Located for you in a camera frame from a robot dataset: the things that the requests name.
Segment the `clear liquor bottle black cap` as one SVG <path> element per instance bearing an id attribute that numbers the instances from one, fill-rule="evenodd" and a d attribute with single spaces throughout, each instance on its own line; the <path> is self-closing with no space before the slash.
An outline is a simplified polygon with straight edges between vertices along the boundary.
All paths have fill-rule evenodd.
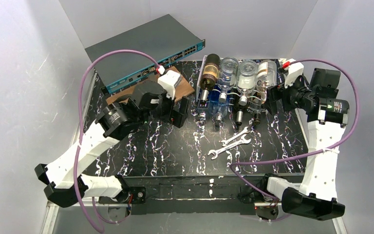
<path id="1" fill-rule="evenodd" d="M 277 65 L 273 60 L 262 60 L 256 72 L 256 99 L 250 102 L 250 109 L 255 113 L 263 110 L 267 100 L 267 89 L 277 84 Z"/>

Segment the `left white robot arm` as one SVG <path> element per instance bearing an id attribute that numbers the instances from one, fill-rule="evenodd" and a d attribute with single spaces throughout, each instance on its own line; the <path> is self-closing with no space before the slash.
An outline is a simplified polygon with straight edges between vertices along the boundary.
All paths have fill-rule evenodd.
<path id="1" fill-rule="evenodd" d="M 119 97 L 97 115 L 87 131 L 59 158 L 35 167 L 38 179 L 45 184 L 47 199 L 67 208 L 86 197 L 108 197 L 128 203 L 142 191 L 129 186 L 121 175 L 108 177 L 85 175 L 84 171 L 105 151 L 134 133 L 149 119 L 155 118 L 182 127 L 190 99 L 180 101 L 169 89 L 154 81 L 136 85 L 131 94 Z"/>

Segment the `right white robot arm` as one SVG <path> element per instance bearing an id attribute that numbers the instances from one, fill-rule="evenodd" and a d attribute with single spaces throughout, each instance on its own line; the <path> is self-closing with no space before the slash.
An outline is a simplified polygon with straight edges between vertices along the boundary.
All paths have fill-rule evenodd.
<path id="1" fill-rule="evenodd" d="M 284 83 L 267 89 L 264 108 L 277 114 L 277 102 L 284 111 L 302 109 L 307 115 L 309 139 L 305 173 L 298 188 L 278 176 L 269 176 L 265 185 L 268 193 L 280 199 L 285 213 L 319 221 L 344 215 L 345 205 L 338 202 L 336 169 L 339 142 L 348 124 L 350 105 L 338 99 L 341 72 L 316 68 L 307 86 L 305 76 L 296 78 L 293 85 Z"/>

